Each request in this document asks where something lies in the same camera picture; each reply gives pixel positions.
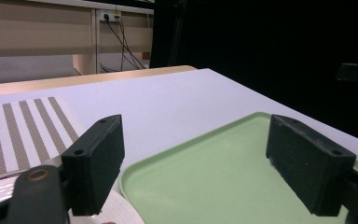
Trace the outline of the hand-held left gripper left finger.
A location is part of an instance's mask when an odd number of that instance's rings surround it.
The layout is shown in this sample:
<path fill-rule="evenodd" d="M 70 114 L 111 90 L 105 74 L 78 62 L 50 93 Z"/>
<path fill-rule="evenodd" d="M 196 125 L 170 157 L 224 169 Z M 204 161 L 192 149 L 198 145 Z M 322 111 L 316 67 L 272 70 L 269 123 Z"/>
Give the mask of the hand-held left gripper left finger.
<path fill-rule="evenodd" d="M 69 181 L 74 216 L 101 213 L 124 158 L 120 115 L 97 120 L 62 153 L 62 171 Z"/>

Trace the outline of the white wall socket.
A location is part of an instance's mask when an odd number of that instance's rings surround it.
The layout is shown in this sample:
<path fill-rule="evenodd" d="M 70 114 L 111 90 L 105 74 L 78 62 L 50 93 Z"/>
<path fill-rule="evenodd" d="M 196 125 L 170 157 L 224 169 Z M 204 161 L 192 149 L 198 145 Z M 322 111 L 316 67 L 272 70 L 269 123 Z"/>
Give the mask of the white wall socket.
<path fill-rule="evenodd" d="M 121 17 L 121 12 L 117 10 L 102 9 L 100 11 L 101 21 L 118 21 L 120 17 Z"/>

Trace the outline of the light green plastic tray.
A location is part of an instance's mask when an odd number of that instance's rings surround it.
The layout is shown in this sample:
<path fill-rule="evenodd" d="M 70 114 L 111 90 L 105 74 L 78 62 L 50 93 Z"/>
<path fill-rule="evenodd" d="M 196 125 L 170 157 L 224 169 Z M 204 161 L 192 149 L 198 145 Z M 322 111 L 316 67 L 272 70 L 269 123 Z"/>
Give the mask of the light green plastic tray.
<path fill-rule="evenodd" d="M 307 209 L 266 157 L 270 117 L 254 113 L 129 166 L 123 196 L 145 224 L 343 224 L 358 161 L 340 180 L 335 217 Z"/>

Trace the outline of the beige desk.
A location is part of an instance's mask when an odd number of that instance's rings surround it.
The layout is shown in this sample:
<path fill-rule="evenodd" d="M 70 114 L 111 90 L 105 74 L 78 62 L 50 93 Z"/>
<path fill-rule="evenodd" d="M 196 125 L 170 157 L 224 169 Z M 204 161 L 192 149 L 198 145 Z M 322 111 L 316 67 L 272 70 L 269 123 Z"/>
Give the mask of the beige desk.
<path fill-rule="evenodd" d="M 120 52 L 103 13 L 124 23 L 122 33 L 132 52 L 149 52 L 154 11 L 144 5 L 92 0 L 0 0 L 0 57 L 71 55 L 81 75 L 100 71 L 102 53 Z"/>

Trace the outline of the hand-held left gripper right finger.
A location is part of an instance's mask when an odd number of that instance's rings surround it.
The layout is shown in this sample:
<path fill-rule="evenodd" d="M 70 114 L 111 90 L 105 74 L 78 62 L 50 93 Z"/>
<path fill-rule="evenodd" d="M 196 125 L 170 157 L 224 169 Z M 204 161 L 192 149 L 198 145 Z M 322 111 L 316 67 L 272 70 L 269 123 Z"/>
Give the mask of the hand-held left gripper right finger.
<path fill-rule="evenodd" d="M 270 117 L 266 157 L 313 215 L 335 217 L 338 186 L 356 155 L 299 120 Z"/>

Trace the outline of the grey striped placemat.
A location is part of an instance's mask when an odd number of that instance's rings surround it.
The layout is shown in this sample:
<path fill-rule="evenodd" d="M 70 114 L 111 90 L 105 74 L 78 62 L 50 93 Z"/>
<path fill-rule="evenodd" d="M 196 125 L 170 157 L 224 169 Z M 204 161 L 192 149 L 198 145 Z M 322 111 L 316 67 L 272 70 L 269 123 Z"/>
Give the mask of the grey striped placemat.
<path fill-rule="evenodd" d="M 85 132 L 57 97 L 0 105 L 0 175 L 28 170 L 62 154 Z"/>

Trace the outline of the light wooden table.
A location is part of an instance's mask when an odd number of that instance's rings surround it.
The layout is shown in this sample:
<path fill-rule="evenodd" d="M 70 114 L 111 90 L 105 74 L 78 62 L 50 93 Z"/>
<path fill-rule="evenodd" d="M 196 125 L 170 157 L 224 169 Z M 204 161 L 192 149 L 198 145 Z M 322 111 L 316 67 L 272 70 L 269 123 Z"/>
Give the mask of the light wooden table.
<path fill-rule="evenodd" d="M 105 73 L 95 75 L 84 75 L 77 77 L 57 77 L 40 80 L 19 81 L 0 84 L 0 95 L 8 95 L 29 91 L 42 91 L 60 87 L 68 87 L 111 80 L 121 80 L 137 77 L 151 77 L 167 75 L 171 73 L 194 71 L 195 67 L 190 65 L 178 65 L 143 70 L 124 71 L 116 73 Z"/>

